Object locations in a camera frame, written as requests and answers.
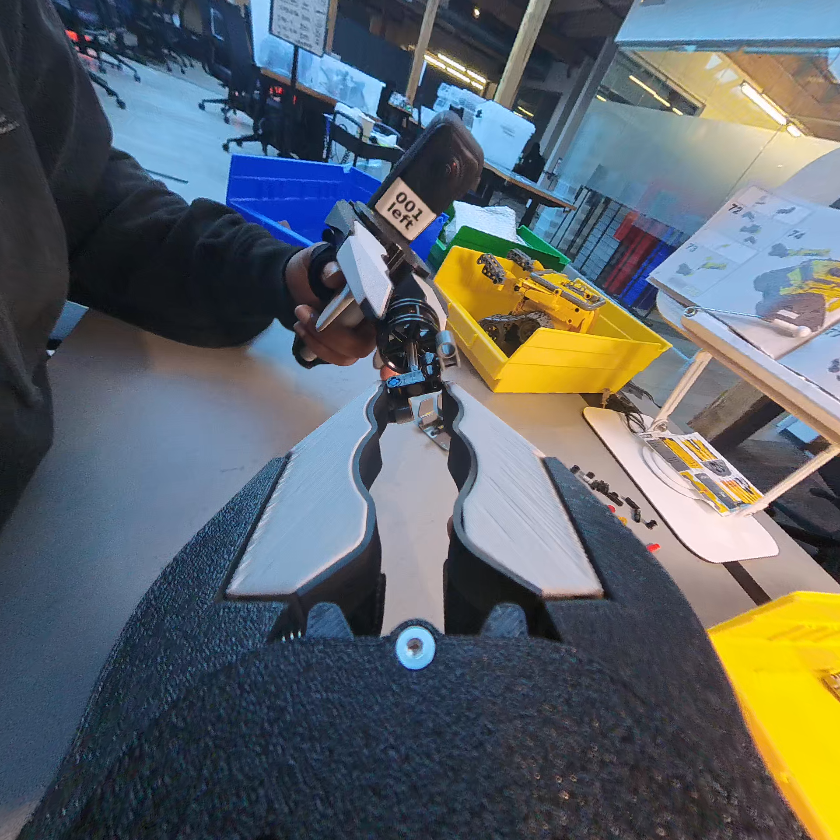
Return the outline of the black toy wheel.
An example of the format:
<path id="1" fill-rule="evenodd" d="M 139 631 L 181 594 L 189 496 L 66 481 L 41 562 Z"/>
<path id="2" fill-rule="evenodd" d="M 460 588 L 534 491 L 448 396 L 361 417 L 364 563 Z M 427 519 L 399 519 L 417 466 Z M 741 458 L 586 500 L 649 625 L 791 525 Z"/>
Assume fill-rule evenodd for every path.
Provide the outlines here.
<path id="1" fill-rule="evenodd" d="M 396 374 L 418 370 L 425 354 L 436 353 L 440 316 L 420 297 L 394 300 L 376 329 L 376 349 Z"/>

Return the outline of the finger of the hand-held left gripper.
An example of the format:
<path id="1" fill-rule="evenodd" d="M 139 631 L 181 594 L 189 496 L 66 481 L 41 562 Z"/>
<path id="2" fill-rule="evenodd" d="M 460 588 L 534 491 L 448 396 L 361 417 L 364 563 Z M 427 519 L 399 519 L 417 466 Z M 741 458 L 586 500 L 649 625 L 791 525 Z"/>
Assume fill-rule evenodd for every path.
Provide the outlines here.
<path id="1" fill-rule="evenodd" d="M 383 244 L 372 234 L 351 234 L 339 247 L 337 260 L 365 317 L 383 320 L 393 294 Z"/>
<path id="2" fill-rule="evenodd" d="M 439 331 L 447 329 L 447 308 L 444 302 L 441 302 L 434 285 L 427 277 L 421 277 L 418 273 L 413 272 L 413 278 L 421 289 L 422 295 L 426 304 L 434 310 Z"/>

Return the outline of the blue plastic bin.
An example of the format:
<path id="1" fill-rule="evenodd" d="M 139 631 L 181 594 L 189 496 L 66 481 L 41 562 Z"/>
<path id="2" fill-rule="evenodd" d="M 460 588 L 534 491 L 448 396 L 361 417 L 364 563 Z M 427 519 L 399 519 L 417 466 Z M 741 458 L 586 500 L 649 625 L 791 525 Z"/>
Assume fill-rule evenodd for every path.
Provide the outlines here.
<path id="1" fill-rule="evenodd" d="M 336 203 L 367 203 L 382 183 L 350 164 L 248 156 L 230 160 L 227 206 L 281 242 L 339 241 L 327 218 Z"/>

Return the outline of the person's left hand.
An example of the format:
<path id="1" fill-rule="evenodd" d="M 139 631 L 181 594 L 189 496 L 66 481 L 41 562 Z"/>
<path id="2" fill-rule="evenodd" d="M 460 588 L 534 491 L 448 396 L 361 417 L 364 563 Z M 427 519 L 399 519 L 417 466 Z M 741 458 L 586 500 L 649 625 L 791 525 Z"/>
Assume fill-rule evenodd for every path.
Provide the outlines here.
<path id="1" fill-rule="evenodd" d="M 293 329 L 310 355 L 328 364 L 349 366 L 375 350 L 376 327 L 367 320 L 353 327 L 333 321 L 318 331 L 317 322 L 326 305 L 309 284 L 308 272 L 314 250 L 312 246 L 297 251 L 285 269 L 287 290 L 295 304 Z"/>

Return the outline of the small black grey brick assembly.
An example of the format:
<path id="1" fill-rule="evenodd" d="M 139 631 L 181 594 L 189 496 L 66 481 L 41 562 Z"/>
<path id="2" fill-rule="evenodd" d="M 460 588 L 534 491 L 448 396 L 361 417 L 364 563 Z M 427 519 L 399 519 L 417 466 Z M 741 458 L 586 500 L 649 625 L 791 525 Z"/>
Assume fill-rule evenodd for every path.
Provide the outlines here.
<path id="1" fill-rule="evenodd" d="M 396 374 L 385 365 L 392 371 L 385 377 L 389 421 L 394 424 L 411 422 L 411 399 L 438 392 L 442 387 L 443 372 L 455 366 L 459 366 L 459 352 L 455 336 L 449 330 L 438 333 L 436 353 L 426 353 L 425 360 L 418 370 Z"/>

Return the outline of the red and blue stacked bins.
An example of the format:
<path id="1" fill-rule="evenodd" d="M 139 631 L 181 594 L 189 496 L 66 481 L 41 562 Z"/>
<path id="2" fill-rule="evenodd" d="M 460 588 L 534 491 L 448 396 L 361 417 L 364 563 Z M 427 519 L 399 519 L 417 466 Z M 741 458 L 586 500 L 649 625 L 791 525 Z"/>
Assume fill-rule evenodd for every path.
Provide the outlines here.
<path id="1" fill-rule="evenodd" d="M 687 234 L 639 212 L 626 214 L 613 234 L 617 247 L 598 281 L 623 308 L 649 313 L 657 288 L 653 271 L 687 240 Z"/>

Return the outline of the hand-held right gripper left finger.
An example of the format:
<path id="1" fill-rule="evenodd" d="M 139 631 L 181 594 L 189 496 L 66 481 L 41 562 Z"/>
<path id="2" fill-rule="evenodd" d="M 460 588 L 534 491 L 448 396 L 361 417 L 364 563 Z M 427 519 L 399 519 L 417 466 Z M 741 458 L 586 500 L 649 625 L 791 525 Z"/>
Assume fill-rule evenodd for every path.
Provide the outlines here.
<path id="1" fill-rule="evenodd" d="M 381 634 L 385 578 L 371 487 L 386 426 L 385 386 L 373 385 L 287 453 L 238 551 L 228 600 L 284 603 L 288 628 L 302 631 L 310 610 L 330 602 L 353 634 Z"/>

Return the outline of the bubble wrap sheet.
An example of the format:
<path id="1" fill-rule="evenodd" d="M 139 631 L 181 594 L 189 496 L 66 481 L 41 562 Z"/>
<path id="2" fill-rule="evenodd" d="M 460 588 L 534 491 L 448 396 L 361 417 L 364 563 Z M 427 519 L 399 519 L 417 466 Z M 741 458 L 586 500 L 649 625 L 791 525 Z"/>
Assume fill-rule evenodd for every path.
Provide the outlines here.
<path id="1" fill-rule="evenodd" d="M 520 241 L 516 211 L 509 206 L 454 202 L 453 208 L 454 214 L 445 228 L 448 241 L 466 228 L 510 242 Z"/>

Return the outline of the yellow toy robot model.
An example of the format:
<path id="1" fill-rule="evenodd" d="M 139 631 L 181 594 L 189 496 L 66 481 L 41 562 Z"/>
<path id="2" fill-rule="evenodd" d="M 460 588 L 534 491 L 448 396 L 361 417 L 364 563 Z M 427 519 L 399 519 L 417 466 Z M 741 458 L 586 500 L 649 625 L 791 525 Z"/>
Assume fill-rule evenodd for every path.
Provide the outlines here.
<path id="1" fill-rule="evenodd" d="M 477 265 L 498 291 L 510 290 L 518 299 L 509 313 L 479 321 L 480 327 L 507 355 L 529 341 L 539 329 L 588 333 L 606 297 L 581 279 L 571 279 L 544 268 L 519 248 L 507 253 L 507 269 L 491 253 L 481 254 Z"/>

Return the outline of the whiteboard sign on stand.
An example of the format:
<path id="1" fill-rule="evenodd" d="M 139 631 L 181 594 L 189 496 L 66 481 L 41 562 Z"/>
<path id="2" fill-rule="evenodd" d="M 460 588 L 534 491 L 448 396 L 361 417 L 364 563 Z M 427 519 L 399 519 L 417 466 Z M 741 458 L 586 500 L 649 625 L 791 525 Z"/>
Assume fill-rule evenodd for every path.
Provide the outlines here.
<path id="1" fill-rule="evenodd" d="M 321 57 L 327 38 L 330 1 L 271 1 L 269 33 Z"/>

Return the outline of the yellow plastic bin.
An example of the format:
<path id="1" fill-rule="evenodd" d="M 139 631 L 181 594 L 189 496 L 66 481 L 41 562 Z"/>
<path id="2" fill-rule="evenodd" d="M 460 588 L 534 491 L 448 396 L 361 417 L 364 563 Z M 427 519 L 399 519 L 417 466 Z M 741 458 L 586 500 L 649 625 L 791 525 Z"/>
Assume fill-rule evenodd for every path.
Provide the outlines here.
<path id="1" fill-rule="evenodd" d="M 708 629 L 758 750 L 812 838 L 839 838 L 839 594 L 798 591 Z"/>
<path id="2" fill-rule="evenodd" d="M 448 304 L 458 348 L 496 393 L 616 393 L 671 349 L 671 343 L 606 297 L 587 333 L 539 329 L 507 355 L 480 327 L 509 313 L 518 296 L 499 291 L 481 272 L 484 253 L 453 246 L 435 285 Z"/>

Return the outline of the grey panel brick assembly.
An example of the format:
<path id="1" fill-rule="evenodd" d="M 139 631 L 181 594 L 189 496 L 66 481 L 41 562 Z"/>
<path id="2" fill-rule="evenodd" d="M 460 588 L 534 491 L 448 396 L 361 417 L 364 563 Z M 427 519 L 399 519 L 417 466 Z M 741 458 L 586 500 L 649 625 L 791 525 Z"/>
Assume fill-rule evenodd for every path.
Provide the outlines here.
<path id="1" fill-rule="evenodd" d="M 416 425 L 436 446 L 449 451 L 451 437 L 444 424 L 441 392 L 425 395 L 418 401 Z"/>

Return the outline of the white storage box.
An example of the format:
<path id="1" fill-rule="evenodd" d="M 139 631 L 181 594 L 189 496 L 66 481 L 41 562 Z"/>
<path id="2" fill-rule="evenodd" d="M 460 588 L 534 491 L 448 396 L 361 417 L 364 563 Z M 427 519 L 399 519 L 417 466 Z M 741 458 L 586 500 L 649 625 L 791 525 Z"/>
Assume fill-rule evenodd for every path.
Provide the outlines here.
<path id="1" fill-rule="evenodd" d="M 472 121 L 470 131 L 485 162 L 510 171 L 536 130 L 531 121 L 492 100 L 484 100 L 476 108 Z"/>

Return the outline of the white book stand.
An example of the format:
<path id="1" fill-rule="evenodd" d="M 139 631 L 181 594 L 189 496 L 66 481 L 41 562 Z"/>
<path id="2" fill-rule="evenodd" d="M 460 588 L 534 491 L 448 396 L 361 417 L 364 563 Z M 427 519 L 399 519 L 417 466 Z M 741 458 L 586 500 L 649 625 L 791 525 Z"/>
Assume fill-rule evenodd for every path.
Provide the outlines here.
<path id="1" fill-rule="evenodd" d="M 826 368 L 831 359 L 829 351 L 838 350 L 838 334 L 832 335 L 830 329 L 824 329 L 806 338 L 799 331 L 797 338 L 776 342 L 786 344 L 786 352 L 776 359 L 741 335 L 738 329 L 747 320 L 743 316 L 735 316 L 734 325 L 730 325 L 724 313 L 684 307 L 664 292 L 658 295 L 658 309 L 667 322 L 698 348 L 665 404 L 655 417 L 642 416 L 640 432 L 630 428 L 619 413 L 605 408 L 585 408 L 584 419 L 690 552 L 716 564 L 774 557 L 779 553 L 778 545 L 758 521 L 758 514 L 838 455 L 838 385 L 821 383 L 816 371 L 818 361 Z M 742 382 L 822 435 L 829 444 L 824 452 L 760 499 L 724 512 L 714 511 L 708 501 L 701 499 L 692 482 L 644 441 L 645 434 L 668 431 L 670 415 L 710 361 L 723 364 Z"/>

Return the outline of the yellow sticker sheet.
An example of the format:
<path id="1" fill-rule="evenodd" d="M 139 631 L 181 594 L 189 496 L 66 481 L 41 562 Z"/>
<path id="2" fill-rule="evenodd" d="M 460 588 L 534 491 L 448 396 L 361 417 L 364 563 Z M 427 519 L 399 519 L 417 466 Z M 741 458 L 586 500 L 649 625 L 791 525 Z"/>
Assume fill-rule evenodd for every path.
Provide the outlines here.
<path id="1" fill-rule="evenodd" d="M 763 493 L 697 433 L 638 433 L 645 456 L 677 487 L 726 517 L 763 499 Z"/>

